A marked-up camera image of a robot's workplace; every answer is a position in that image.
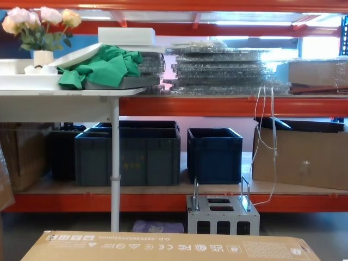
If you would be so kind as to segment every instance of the white vase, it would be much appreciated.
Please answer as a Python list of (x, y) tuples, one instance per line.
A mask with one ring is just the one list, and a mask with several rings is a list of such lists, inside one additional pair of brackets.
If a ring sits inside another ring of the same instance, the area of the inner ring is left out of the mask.
[(34, 51), (34, 67), (43, 67), (54, 62), (53, 52), (51, 51)]

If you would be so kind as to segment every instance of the plastic bag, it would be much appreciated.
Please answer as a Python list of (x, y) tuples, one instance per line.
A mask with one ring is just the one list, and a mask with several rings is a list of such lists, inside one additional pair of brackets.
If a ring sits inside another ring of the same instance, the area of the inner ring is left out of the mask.
[(133, 232), (138, 233), (184, 233), (181, 223), (138, 220), (134, 223)]
[(14, 203), (13, 192), (4, 154), (0, 145), (0, 212)]

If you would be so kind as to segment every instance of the gray tray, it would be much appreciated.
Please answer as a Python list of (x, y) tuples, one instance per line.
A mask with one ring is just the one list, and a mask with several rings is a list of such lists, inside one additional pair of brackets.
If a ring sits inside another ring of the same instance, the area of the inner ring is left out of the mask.
[(108, 85), (95, 84), (86, 81), (84, 84), (85, 90), (126, 90), (141, 87), (148, 87), (159, 84), (158, 76), (142, 76), (142, 77), (124, 77), (118, 88)]

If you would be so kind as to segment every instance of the ceiling light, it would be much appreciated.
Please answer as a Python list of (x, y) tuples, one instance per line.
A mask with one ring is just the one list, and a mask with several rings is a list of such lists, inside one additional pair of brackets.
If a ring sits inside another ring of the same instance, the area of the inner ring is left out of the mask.
[(291, 26), (291, 22), (217, 21), (220, 26)]
[(84, 20), (111, 20), (109, 16), (82, 16)]

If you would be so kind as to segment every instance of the brown cardboard box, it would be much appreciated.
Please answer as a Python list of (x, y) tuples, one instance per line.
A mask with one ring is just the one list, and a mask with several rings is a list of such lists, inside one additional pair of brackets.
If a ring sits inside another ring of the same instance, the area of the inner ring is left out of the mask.
[[(347, 126), (342, 123), (283, 121), (294, 130), (277, 130), (277, 182), (348, 190)], [(261, 128), (273, 147), (272, 129)], [(258, 140), (254, 135), (254, 151)], [(253, 179), (274, 181), (273, 150), (259, 143)]]
[(0, 142), (12, 189), (22, 191), (47, 171), (46, 134), (52, 123), (0, 123)]
[(269, 261), (319, 258), (302, 240), (245, 235), (45, 232), (22, 261)]
[(348, 85), (348, 63), (342, 61), (295, 61), (290, 63), (289, 81), (293, 84)]
[(1, 210), (11, 205), (13, 201), (11, 183), (0, 146), (0, 261), (3, 261)]

